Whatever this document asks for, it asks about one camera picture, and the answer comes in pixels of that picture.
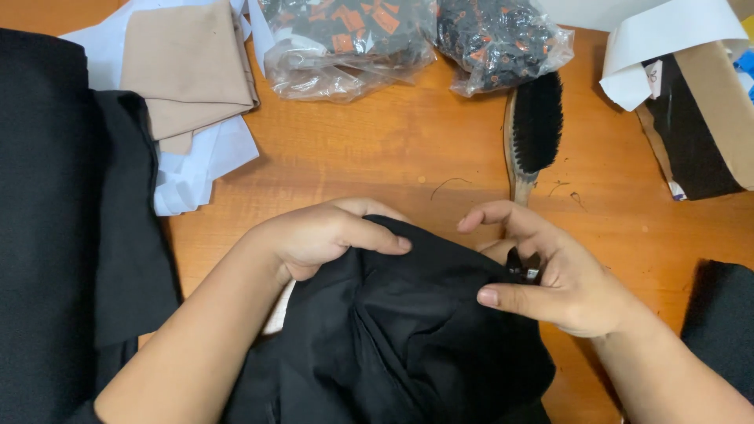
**clear plastic bag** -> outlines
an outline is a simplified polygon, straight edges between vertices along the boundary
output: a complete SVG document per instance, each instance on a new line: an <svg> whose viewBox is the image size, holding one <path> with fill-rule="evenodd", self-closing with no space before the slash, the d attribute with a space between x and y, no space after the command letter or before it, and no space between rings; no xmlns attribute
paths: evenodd
<svg viewBox="0 0 754 424"><path fill-rule="evenodd" d="M437 37L434 0L266 1L275 45L265 74L280 97L349 102L412 82L435 58L428 41Z"/></svg>
<svg viewBox="0 0 754 424"><path fill-rule="evenodd" d="M440 0L438 50L461 69L451 90L471 97L557 71L573 58L574 32L529 0Z"/></svg>

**person's left hand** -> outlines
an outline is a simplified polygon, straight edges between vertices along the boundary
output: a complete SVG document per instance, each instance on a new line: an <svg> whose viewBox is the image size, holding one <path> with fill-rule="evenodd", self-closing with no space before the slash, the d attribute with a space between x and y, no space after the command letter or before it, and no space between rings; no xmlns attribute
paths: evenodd
<svg viewBox="0 0 754 424"><path fill-rule="evenodd" d="M270 243L291 277L300 281L313 277L322 264L338 259L351 246L387 255L411 250L408 239L361 219L370 214L409 222L401 213L371 198L339 198L282 214L250 233Z"/></svg>

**fingernail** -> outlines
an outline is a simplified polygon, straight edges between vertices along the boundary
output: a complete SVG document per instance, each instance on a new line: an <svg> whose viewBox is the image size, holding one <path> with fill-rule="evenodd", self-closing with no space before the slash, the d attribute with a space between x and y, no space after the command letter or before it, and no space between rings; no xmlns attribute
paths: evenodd
<svg viewBox="0 0 754 424"><path fill-rule="evenodd" d="M398 247L404 250L411 250L411 241L405 237L398 238Z"/></svg>
<svg viewBox="0 0 754 424"><path fill-rule="evenodd" d="M483 288L477 293L477 302L484 306L497 306L498 305L498 292L491 288Z"/></svg>

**orange table surface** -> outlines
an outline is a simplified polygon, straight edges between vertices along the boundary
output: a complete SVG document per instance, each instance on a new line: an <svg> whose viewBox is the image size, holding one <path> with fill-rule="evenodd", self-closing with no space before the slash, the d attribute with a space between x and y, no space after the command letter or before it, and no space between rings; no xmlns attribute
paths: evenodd
<svg viewBox="0 0 754 424"><path fill-rule="evenodd" d="M60 35L97 24L121 3L5 0L0 26ZM541 173L530 207L572 233L680 331L699 260L754 268L754 193L671 199L639 119L599 86L606 41L604 32L577 29L576 58L561 70L560 154ZM186 295L251 226L340 196L377 198L470 247L500 233L491 226L461 236L455 224L475 204L508 197L505 93L453 94L451 63L439 58L413 87L345 105L284 101L262 77L250 42L247 51L262 105L244 118L261 156L217 180L209 205L168 220ZM620 422L588 344L549 324L541 331L558 370L544 396L552 421Z"/></svg>

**hand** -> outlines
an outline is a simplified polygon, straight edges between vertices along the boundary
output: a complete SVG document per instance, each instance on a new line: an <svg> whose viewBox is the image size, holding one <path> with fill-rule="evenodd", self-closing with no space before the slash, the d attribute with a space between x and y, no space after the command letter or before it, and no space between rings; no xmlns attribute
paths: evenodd
<svg viewBox="0 0 754 424"><path fill-rule="evenodd" d="M396 220L408 219L370 198L339 198L272 218L250 231L256 239L271 243L290 277L306 280L324 263L338 259L349 247L361 247L387 255L402 255L411 242L384 226L362 220L370 214Z"/></svg>
<svg viewBox="0 0 754 424"><path fill-rule="evenodd" d="M482 250L504 263L517 247L522 258L539 253L540 286L490 284L477 300L484 306L554 323L566 333L597 337L622 331L646 307L567 232L510 201L472 209L458 224L462 233L479 224L503 223L506 237Z"/></svg>

